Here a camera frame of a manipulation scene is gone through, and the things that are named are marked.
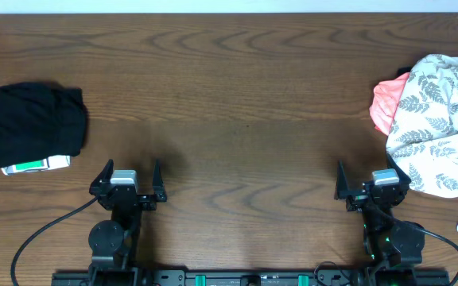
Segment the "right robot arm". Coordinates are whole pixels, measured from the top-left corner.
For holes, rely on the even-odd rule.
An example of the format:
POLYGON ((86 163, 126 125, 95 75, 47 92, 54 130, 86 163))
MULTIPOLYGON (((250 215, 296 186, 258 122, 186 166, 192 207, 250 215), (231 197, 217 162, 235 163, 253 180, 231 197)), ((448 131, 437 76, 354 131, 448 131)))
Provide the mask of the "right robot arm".
POLYGON ((406 197, 411 179, 391 155, 387 168, 372 172, 371 180, 350 187, 342 162, 337 165, 335 199, 346 203, 347 211, 363 216, 364 249, 386 268, 411 267, 422 263, 425 235, 404 222, 398 222, 392 209, 406 197))

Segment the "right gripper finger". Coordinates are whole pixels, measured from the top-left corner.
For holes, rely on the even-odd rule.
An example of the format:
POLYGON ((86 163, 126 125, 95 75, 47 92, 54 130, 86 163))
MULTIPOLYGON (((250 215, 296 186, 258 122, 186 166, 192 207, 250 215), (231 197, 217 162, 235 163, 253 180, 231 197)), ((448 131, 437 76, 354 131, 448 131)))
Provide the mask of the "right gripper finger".
POLYGON ((344 172, 344 165, 341 161, 337 164, 337 178, 335 199, 346 199, 349 194, 347 177, 344 172))
POLYGON ((389 168, 392 168, 393 170, 396 171, 399 179, 399 183, 401 185, 410 185, 411 184, 411 179, 410 177, 397 165, 397 163, 394 161, 393 157, 387 153, 386 155, 386 163, 389 168))

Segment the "coral pink t-shirt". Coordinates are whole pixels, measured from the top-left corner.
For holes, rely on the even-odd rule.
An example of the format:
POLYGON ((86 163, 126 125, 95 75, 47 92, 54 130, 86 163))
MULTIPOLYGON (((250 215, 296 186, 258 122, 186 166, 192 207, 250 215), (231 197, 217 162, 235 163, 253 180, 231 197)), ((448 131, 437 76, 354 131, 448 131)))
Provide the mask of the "coral pink t-shirt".
POLYGON ((378 83, 373 92, 374 97, 369 107, 369 114, 375 128, 389 135, 398 108, 402 92, 409 79, 409 73, 403 73, 396 79, 386 80, 378 83))

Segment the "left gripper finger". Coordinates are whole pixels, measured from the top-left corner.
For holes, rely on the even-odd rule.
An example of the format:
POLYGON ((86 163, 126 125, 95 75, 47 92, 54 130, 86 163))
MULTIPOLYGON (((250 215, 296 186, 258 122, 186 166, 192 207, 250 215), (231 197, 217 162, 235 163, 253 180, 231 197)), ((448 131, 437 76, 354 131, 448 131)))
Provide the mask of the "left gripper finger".
POLYGON ((161 177, 160 163, 158 160, 155 161, 153 168, 153 177, 152 177, 152 188, 155 195, 164 195, 165 194, 165 185, 161 177))
POLYGON ((100 174, 98 174, 97 177, 92 181, 91 188, 101 188, 102 186, 109 184, 113 171, 114 161, 109 159, 100 174))

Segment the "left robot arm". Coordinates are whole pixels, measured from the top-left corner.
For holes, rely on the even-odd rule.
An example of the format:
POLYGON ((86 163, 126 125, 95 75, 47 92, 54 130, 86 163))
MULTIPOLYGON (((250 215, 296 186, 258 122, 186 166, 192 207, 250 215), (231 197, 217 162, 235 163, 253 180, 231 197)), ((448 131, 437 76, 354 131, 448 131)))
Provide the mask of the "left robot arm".
POLYGON ((153 168, 152 189, 152 194, 140 195, 137 172, 115 170, 113 160, 92 181, 89 193, 111 212, 111 218, 97 223, 89 234, 92 266, 103 270, 130 267, 137 251, 142 213, 154 211, 158 203, 167 201, 158 162, 153 168))

